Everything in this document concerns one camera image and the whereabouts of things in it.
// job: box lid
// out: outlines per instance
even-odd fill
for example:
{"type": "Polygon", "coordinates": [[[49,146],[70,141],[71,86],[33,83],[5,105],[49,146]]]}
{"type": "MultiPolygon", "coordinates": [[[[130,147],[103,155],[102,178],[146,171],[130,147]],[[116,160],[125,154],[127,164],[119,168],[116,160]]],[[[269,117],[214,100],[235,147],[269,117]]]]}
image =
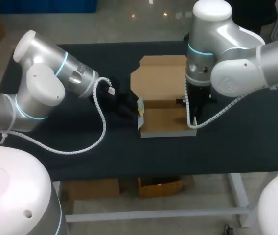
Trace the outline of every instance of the box lid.
{"type": "Polygon", "coordinates": [[[145,101],[176,100],[185,93],[185,65],[183,55],[144,56],[131,74],[131,90],[145,101]]]}

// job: open cardboard box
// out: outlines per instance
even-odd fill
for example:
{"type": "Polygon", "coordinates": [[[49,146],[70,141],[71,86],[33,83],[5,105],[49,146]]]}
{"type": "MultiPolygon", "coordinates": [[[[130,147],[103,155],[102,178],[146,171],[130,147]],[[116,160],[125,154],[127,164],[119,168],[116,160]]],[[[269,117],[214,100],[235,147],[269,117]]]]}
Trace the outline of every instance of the open cardboard box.
{"type": "Polygon", "coordinates": [[[139,97],[138,129],[142,138],[195,136],[187,126],[183,55],[144,56],[131,74],[131,90],[139,97]]]}

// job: tiled floor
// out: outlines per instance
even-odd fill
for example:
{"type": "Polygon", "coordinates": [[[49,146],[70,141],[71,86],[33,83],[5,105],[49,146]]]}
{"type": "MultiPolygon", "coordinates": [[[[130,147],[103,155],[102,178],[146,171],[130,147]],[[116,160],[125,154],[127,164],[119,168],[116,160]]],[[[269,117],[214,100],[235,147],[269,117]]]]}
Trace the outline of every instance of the tiled floor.
{"type": "MultiPolygon", "coordinates": [[[[153,4],[149,4],[149,0],[99,0],[95,14],[2,15],[6,36],[0,43],[0,82],[14,47],[30,29],[56,44],[181,40],[188,32],[195,2],[153,0],[153,4]]],[[[270,30],[271,25],[264,28],[262,36],[268,38],[270,30]]],[[[264,174],[242,176],[251,197],[264,174]]],[[[194,188],[176,197],[138,200],[131,194],[123,194],[115,199],[76,202],[75,213],[228,207],[232,204],[223,175],[200,175],[195,176],[194,188]]],[[[221,235],[225,223],[235,226],[238,235],[259,234],[254,229],[240,229],[235,216],[222,216],[75,223],[71,225],[70,235],[221,235]]]]}

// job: metal table frame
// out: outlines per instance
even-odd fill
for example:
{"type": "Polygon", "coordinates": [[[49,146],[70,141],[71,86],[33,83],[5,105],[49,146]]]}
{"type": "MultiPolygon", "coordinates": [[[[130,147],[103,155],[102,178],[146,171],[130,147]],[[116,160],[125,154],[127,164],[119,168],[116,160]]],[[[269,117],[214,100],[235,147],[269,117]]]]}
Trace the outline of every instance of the metal table frame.
{"type": "MultiPolygon", "coordinates": [[[[193,210],[166,210],[166,211],[130,211],[94,214],[72,214],[66,215],[68,223],[124,220],[124,219],[144,219],[144,218],[169,218],[169,217],[194,217],[194,216],[217,216],[217,215],[240,215],[240,225],[242,228],[252,226],[257,219],[257,204],[260,195],[266,185],[278,175],[278,172],[269,172],[261,183],[259,189],[251,201],[248,200],[240,173],[229,174],[232,193],[236,201],[236,207],[214,208],[214,209],[193,209],[193,210]]],[[[58,196],[60,196],[61,182],[53,182],[58,196]]]]}

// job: black table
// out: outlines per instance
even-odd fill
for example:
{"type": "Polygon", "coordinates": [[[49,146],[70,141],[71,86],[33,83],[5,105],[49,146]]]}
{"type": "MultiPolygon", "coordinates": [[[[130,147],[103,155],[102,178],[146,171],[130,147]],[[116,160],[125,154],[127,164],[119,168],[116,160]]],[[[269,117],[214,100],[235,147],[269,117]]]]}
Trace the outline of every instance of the black table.
{"type": "MultiPolygon", "coordinates": [[[[129,89],[130,73],[144,55],[184,55],[184,42],[62,45],[100,76],[118,77],[129,89]]],[[[9,62],[0,93],[17,92],[21,68],[9,62]]],[[[213,94],[218,104],[204,110],[200,122],[225,107],[231,99],[213,94]]],[[[278,171],[278,90],[249,95],[207,127],[197,137],[140,139],[135,121],[105,114],[108,131],[90,152],[63,156],[10,135],[5,146],[36,156],[53,181],[172,176],[234,172],[278,171]]],[[[102,123],[89,100],[66,94],[42,125],[29,135],[63,151],[90,146],[102,131],[102,123]]]]}

